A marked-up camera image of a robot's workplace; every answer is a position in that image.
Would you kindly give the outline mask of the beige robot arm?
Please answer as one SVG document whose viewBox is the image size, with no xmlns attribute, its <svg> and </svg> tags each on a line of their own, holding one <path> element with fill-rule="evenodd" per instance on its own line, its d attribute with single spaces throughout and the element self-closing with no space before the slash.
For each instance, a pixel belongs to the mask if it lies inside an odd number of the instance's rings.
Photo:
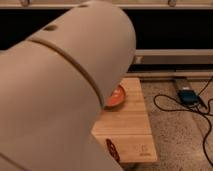
<svg viewBox="0 0 213 171">
<path fill-rule="evenodd" d="M 122 171 L 91 130 L 135 49 L 128 16 L 88 1 L 0 53 L 0 171 Z"/>
</svg>

